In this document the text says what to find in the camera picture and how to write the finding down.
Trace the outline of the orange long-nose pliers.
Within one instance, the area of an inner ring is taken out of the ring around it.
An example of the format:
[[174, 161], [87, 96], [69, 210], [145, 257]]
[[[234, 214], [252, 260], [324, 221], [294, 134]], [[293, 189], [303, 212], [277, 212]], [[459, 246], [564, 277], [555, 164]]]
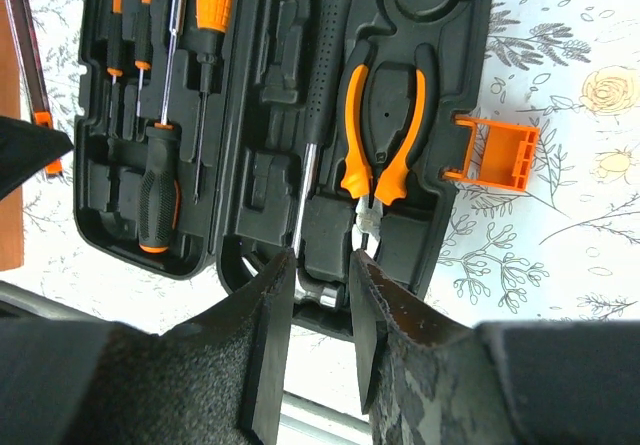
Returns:
[[339, 86], [338, 115], [346, 144], [340, 186], [355, 201], [351, 245], [375, 259], [384, 212], [406, 198], [409, 172], [424, 148], [439, 100], [435, 49], [416, 46], [413, 62], [378, 61], [360, 40]]

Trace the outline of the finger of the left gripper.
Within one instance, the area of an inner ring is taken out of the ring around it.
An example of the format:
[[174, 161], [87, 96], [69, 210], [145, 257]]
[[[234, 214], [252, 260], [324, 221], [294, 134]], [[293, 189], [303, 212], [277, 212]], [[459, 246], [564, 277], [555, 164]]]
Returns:
[[0, 198], [72, 149], [70, 138], [61, 131], [2, 116]]

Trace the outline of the small precision screwdriver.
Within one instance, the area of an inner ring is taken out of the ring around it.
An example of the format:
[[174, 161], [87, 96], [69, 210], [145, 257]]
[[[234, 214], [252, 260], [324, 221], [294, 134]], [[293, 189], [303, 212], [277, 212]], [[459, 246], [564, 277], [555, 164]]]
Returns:
[[145, 73], [151, 70], [153, 47], [151, 43], [151, 3], [152, 0], [140, 0], [136, 15], [135, 29], [135, 66], [138, 69], [136, 97], [136, 117], [141, 116], [141, 91]]
[[122, 24], [123, 0], [112, 0], [106, 64], [113, 85], [123, 76]]

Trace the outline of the large orange screwdriver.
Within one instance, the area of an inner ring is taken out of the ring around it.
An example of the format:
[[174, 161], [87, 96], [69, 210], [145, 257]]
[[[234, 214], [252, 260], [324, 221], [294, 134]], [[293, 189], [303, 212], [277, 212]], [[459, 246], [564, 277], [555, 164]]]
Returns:
[[201, 68], [198, 125], [196, 130], [196, 170], [193, 201], [200, 199], [202, 151], [208, 96], [215, 84], [216, 69], [222, 62], [221, 48], [226, 35], [233, 0], [196, 0], [198, 31], [204, 36], [204, 51], [197, 55]]

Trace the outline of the wooden compartment tray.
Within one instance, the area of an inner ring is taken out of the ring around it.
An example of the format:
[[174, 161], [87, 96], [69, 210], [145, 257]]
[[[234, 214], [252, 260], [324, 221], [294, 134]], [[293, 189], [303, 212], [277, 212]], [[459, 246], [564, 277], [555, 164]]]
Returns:
[[[1, 116], [12, 119], [20, 117], [20, 70], [4, 0], [1, 0]], [[15, 171], [15, 138], [13, 129], [2, 123], [2, 171]], [[18, 186], [1, 200], [2, 272], [24, 265], [24, 242], [23, 193]]]

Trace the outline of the black orange handle screwdriver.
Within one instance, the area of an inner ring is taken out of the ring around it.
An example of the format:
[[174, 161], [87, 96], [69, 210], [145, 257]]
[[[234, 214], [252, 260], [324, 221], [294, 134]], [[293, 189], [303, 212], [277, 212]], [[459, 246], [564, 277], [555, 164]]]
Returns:
[[168, 111], [174, 59], [183, 30], [186, 0], [172, 0], [168, 24], [169, 46], [159, 121], [146, 129], [147, 158], [138, 202], [139, 247], [151, 254], [169, 249], [180, 189], [177, 182], [177, 143], [180, 133], [169, 123]]

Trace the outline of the black plastic tool case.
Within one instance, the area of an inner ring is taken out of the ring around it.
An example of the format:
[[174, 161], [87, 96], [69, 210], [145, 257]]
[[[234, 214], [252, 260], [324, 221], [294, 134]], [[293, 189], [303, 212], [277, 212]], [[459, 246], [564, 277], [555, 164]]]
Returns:
[[[172, 0], [152, 0], [151, 70], [136, 117], [136, 15], [123, 0], [123, 76], [112, 84], [107, 43], [112, 0], [84, 0], [80, 84], [84, 115], [75, 128], [74, 215], [95, 249], [161, 276], [190, 279], [215, 266], [235, 292], [280, 251], [292, 248], [305, 153], [304, 118], [317, 48], [322, 0], [233, 0], [222, 62], [206, 109], [200, 199], [193, 201], [196, 130], [204, 51], [196, 0], [186, 0], [174, 59], [168, 111], [178, 129], [177, 221], [169, 249], [143, 251], [138, 202], [147, 158], [146, 129], [160, 118]], [[476, 125], [486, 58], [525, 68], [542, 61], [539, 39], [510, 34], [515, 19], [495, 0], [351, 0], [333, 115], [320, 149], [314, 192], [304, 214], [293, 321], [348, 340], [349, 261], [355, 201], [340, 186], [346, 154], [338, 115], [339, 86], [360, 40], [376, 59], [413, 62], [417, 45], [435, 49], [439, 100], [424, 148], [407, 178], [407, 196], [384, 212], [376, 261], [418, 296], [429, 288], [459, 186], [478, 164]]]

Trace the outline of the claw hammer black handle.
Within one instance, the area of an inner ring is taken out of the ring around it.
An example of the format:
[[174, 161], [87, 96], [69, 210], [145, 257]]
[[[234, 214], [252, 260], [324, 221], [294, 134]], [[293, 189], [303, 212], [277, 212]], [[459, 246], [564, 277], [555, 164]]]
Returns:
[[326, 140], [333, 115], [344, 33], [351, 0], [322, 0], [317, 48], [311, 67], [304, 118], [305, 153], [302, 181], [292, 237], [296, 257], [301, 256], [304, 214], [314, 192], [320, 149]]

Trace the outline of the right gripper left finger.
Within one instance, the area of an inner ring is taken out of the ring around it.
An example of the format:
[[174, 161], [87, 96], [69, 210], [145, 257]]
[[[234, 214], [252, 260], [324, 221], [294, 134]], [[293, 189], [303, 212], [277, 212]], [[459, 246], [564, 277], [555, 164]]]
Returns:
[[164, 334], [1, 303], [5, 444], [273, 444], [295, 259]]

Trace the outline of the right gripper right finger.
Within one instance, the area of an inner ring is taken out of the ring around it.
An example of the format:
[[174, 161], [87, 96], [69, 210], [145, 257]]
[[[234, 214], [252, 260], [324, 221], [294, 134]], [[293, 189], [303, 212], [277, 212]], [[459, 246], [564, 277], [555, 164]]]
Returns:
[[466, 327], [350, 258], [362, 412], [377, 444], [635, 444], [635, 321]]

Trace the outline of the aluminium front rail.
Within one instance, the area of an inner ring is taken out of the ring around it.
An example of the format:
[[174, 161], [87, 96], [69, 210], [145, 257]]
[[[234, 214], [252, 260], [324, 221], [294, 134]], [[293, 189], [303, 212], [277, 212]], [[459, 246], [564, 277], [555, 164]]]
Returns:
[[371, 444], [366, 421], [284, 392], [277, 444]]

